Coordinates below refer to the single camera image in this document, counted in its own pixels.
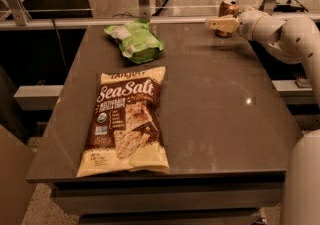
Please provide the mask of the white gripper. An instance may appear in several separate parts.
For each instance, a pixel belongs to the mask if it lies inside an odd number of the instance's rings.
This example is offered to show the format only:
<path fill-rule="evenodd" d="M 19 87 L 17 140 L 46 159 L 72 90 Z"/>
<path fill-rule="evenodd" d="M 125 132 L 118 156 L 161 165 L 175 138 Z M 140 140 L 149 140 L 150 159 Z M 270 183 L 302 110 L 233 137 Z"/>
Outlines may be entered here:
<path fill-rule="evenodd" d="M 213 30 L 225 33 L 237 33 L 247 40 L 261 44 L 275 43 L 280 39 L 285 21 L 248 6 L 234 18 L 232 15 L 207 18 L 205 25 Z"/>

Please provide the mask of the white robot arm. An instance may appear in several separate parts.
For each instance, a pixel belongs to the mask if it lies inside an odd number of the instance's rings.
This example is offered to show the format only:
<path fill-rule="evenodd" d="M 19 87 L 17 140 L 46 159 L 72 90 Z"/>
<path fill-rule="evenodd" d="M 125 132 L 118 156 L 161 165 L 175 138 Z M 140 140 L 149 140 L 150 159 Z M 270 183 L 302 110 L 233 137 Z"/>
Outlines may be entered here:
<path fill-rule="evenodd" d="M 300 65 L 320 105 L 320 31 L 312 19 L 282 19 L 247 7 L 236 16 L 207 18 L 205 25 L 255 41 L 282 63 Z M 304 134 L 291 151 L 279 225 L 320 225 L 319 129 Z"/>

